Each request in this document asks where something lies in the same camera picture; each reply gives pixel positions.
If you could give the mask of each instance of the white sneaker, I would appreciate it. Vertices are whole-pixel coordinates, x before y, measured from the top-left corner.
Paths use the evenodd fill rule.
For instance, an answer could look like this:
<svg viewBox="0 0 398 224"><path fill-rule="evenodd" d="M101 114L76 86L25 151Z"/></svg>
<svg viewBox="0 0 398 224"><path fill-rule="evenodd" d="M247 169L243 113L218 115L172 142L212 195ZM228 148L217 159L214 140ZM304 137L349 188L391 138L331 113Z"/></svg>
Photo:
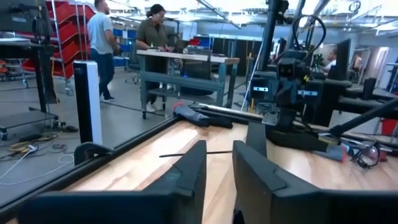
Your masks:
<svg viewBox="0 0 398 224"><path fill-rule="evenodd" d="M153 104L148 103L147 104L147 112L153 113L155 111L156 111L156 109L154 108Z"/></svg>
<svg viewBox="0 0 398 224"><path fill-rule="evenodd" d="M160 108L155 104L151 104L151 107L155 110L155 111L160 111Z"/></svg>

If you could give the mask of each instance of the blue jeans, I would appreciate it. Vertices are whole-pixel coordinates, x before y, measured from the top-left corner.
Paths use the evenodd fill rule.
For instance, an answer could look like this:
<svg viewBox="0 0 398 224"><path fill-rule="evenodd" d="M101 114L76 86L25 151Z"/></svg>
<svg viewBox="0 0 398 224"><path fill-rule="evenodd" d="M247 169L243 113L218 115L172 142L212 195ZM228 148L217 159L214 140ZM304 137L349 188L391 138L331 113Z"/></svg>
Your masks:
<svg viewBox="0 0 398 224"><path fill-rule="evenodd" d="M105 100L111 98L108 84L114 75L113 55L99 54L95 49L90 49L90 58L97 63L99 75L99 96L104 94Z"/></svg>

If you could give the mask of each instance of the red shelving rack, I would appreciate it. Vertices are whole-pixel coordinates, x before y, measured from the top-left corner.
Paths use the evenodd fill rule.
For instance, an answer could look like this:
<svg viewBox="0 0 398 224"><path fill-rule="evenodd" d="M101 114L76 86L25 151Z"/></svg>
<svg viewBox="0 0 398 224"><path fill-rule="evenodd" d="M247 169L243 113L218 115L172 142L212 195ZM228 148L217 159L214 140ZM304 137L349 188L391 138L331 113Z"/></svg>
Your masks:
<svg viewBox="0 0 398 224"><path fill-rule="evenodd" d="M50 20L53 22L54 34L51 36L51 41L58 46L53 56L55 60L53 75L63 77L68 82L73 76L73 61L87 59L89 46L86 24L95 13L84 3L48 0L46 4ZM33 38L32 34L19 33L19 35ZM22 68L25 71L34 71L34 64L31 60L27 60L22 64Z"/></svg>

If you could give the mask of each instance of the gray t-shirt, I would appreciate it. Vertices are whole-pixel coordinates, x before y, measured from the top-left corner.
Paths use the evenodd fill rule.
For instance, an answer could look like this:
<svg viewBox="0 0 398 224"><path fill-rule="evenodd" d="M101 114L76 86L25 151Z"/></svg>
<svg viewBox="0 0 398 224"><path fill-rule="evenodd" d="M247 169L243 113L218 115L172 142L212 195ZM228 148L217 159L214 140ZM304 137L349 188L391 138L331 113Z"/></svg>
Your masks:
<svg viewBox="0 0 398 224"><path fill-rule="evenodd" d="M113 48L106 39L105 31L113 31L111 19L98 12L88 22L88 34L90 35L90 48L95 49L99 54L113 54Z"/></svg>

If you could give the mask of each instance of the person in background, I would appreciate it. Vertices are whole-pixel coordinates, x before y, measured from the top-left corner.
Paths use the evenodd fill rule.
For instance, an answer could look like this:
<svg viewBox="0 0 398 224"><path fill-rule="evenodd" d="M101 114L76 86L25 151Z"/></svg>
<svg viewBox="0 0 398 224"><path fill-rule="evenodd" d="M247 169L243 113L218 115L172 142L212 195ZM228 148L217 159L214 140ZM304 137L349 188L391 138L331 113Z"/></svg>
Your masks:
<svg viewBox="0 0 398 224"><path fill-rule="evenodd" d="M337 49L333 49L328 56L329 64L327 64L325 67L320 67L320 69L327 75L330 68L336 65L336 59L337 59Z"/></svg>
<svg viewBox="0 0 398 224"><path fill-rule="evenodd" d="M142 21L138 27L136 34L136 46L140 50L148 50L151 47L156 47L161 51L169 51L167 47L167 33L163 25L163 19L166 10L160 4L154 4L150 11L147 12L146 20ZM145 57L145 66L147 72L157 72L167 74L168 60L165 57ZM160 88L160 83L148 82L147 89L153 90ZM160 110L155 102L156 95L148 95L148 102L146 110L148 112L155 112Z"/></svg>
<svg viewBox="0 0 398 224"><path fill-rule="evenodd" d="M362 68L362 58L360 53L356 53L354 55L354 64L353 64L353 70L354 72L359 72Z"/></svg>
<svg viewBox="0 0 398 224"><path fill-rule="evenodd" d="M119 45L113 36L113 25L109 15L109 7L105 0L95 0L96 13L88 21L90 38L90 58L97 63L99 75L99 97L104 95L104 100L114 98L108 90L108 84L114 75L113 53L119 52Z"/></svg>

